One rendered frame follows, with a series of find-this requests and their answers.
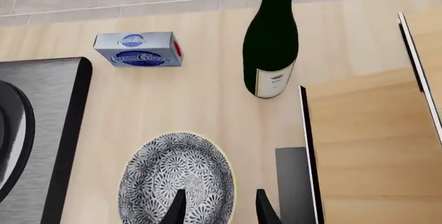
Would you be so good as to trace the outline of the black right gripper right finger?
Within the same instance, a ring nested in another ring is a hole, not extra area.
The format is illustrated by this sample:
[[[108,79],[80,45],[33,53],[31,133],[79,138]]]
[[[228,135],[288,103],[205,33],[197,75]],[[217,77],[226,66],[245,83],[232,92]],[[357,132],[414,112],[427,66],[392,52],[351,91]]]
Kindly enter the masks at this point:
[[[256,215],[258,224],[282,224],[263,189],[256,190]]]

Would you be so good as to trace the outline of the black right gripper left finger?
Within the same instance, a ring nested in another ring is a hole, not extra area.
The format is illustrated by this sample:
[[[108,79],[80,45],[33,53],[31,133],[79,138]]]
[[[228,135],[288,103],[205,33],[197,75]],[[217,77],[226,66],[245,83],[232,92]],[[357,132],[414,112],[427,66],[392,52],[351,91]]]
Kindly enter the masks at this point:
[[[185,214],[186,192],[184,189],[179,189],[166,215],[164,215],[164,224],[184,224]]]

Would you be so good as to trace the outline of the flat black stove plate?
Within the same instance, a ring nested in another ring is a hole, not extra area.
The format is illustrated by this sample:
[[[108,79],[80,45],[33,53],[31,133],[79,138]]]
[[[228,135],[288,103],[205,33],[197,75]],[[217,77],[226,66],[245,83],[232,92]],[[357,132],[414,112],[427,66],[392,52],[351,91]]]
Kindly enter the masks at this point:
[[[93,66],[0,62],[0,224],[60,224]]]

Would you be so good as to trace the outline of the pale wooden cabinet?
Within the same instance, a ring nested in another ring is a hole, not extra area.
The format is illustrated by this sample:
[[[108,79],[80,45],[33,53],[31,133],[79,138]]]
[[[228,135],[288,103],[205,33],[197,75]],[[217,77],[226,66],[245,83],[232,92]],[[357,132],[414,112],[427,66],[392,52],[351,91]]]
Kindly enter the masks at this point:
[[[403,13],[410,68],[299,86],[305,144],[276,149],[283,224],[442,224],[442,120]]]

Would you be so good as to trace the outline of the blue cream cheese box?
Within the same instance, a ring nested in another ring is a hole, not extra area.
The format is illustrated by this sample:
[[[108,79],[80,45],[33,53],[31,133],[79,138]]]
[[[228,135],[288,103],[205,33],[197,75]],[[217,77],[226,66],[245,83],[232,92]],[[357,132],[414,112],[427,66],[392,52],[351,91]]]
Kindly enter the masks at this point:
[[[184,57],[173,32],[99,33],[93,48],[115,67],[180,67]]]

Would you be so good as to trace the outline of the dark green wine bottle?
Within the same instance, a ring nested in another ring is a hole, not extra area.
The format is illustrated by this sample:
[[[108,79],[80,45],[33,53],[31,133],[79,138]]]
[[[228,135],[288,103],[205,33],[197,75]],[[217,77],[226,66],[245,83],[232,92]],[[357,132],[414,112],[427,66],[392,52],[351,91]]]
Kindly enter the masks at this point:
[[[242,45],[243,78],[255,97],[277,97],[288,85],[299,51],[291,4],[292,0],[262,0],[247,28]]]

